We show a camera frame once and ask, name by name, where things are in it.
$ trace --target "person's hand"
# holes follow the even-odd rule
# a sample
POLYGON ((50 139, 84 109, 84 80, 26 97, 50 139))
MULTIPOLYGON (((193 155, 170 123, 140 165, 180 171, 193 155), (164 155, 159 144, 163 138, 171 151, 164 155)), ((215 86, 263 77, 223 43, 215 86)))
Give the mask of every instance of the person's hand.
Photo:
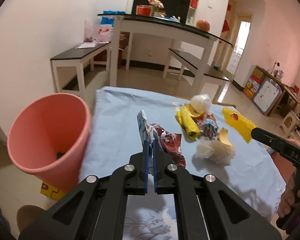
MULTIPOLYGON (((279 205, 279 210, 277 212, 277 214, 281 218, 285 217, 291 212, 291 206, 295 202, 295 195, 294 192, 292 191, 294 187, 295 187, 295 175, 293 173, 286 185, 285 192, 281 196, 281 202, 279 205)), ((298 191, 297 196, 300 198, 300 190, 298 191)))

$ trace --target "pink plastic cup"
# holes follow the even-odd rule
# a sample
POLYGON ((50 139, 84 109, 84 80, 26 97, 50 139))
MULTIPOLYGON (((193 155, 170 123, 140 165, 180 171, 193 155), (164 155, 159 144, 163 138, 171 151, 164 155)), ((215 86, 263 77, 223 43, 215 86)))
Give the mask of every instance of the pink plastic cup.
POLYGON ((23 172, 70 191, 89 138, 90 111, 79 97, 58 93, 24 109, 7 139, 9 157, 23 172), (57 159, 57 153, 64 155, 57 159))

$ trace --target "orange ball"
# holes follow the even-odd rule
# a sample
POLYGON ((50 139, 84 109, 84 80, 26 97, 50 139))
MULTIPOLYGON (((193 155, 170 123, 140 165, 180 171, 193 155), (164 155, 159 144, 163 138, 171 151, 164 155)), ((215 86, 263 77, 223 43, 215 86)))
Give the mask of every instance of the orange ball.
POLYGON ((209 32, 210 31, 210 24, 207 20, 198 20, 197 21, 197 28, 202 30, 202 31, 205 31, 205 32, 209 32))

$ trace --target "plastic bag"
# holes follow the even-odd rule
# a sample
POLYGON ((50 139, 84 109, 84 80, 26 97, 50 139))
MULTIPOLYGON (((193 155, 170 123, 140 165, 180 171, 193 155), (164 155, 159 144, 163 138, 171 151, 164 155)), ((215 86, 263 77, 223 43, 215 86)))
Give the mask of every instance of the plastic bag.
POLYGON ((210 159, 218 164, 230 165, 235 156, 235 149, 218 140, 210 141, 208 138, 202 137, 195 154, 201 159, 210 159))
POLYGON ((193 106, 194 110, 197 113, 204 112, 207 114, 211 108, 212 101, 209 95, 202 94, 202 95, 196 95, 192 97, 190 104, 193 106))

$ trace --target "yellow snack bag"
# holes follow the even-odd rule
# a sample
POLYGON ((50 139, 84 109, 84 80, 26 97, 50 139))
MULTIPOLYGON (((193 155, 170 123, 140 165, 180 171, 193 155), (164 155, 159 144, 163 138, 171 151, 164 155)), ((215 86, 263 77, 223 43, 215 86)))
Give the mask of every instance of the yellow snack bag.
POLYGON ((197 127, 197 124, 193 121, 190 111, 186 106, 182 106, 180 108, 180 113, 177 112, 177 119, 179 121, 180 115, 181 115, 181 122, 179 124, 184 129, 185 133, 191 138, 195 139, 198 134, 200 134, 200 130, 197 127))
POLYGON ((176 111, 176 119, 178 120, 178 123, 183 127, 182 116, 180 111, 176 111))
POLYGON ((249 143, 252 139, 251 132, 257 126, 249 119, 241 115, 240 113, 224 107, 222 109, 225 122, 239 132, 244 141, 249 143))

